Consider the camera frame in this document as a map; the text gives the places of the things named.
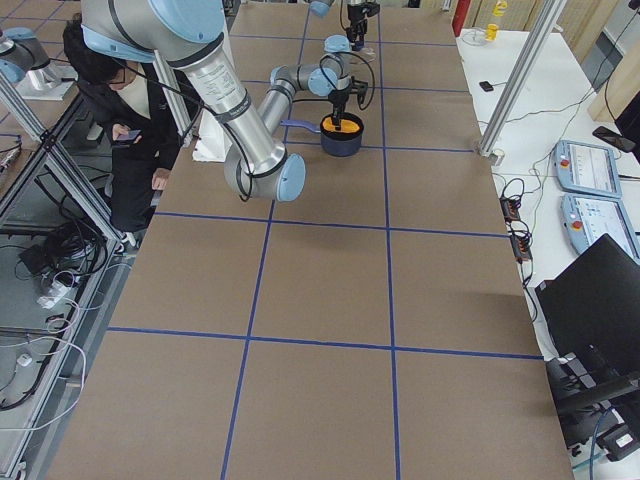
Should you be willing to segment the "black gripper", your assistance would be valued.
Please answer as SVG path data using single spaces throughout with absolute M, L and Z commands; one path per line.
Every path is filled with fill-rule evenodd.
M 365 46 L 368 10 L 365 4 L 347 6 L 347 37 L 350 43 L 355 43 L 356 50 L 362 50 Z
M 343 130 L 345 107 L 349 100 L 349 90 L 333 90 L 329 94 L 332 106 L 331 123 L 334 129 Z

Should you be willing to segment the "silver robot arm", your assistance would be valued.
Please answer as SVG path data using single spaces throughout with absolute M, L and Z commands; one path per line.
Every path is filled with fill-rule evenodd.
M 334 3 L 334 0 L 307 1 L 309 11 L 319 18 L 324 18 Z M 375 1 L 348 0 L 340 2 L 339 23 L 353 51 L 358 52 L 365 47 L 368 19 L 376 16 L 379 13 L 379 8 L 379 4 Z
M 228 185 L 244 198 L 295 200 L 304 188 L 303 158 L 274 138 L 297 92 L 319 97 L 351 85 L 349 40 L 333 35 L 316 64 L 273 70 L 260 106 L 241 84 L 223 50 L 226 25 L 219 1 L 85 1 L 84 40 L 92 50 L 149 63 L 156 54 L 183 72 L 233 145 L 224 163 Z

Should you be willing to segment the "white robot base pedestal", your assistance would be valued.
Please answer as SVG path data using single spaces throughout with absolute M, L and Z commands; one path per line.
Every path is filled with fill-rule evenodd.
M 196 162 L 224 163 L 232 140 L 223 126 L 209 111 L 203 111 L 198 126 L 192 158 Z

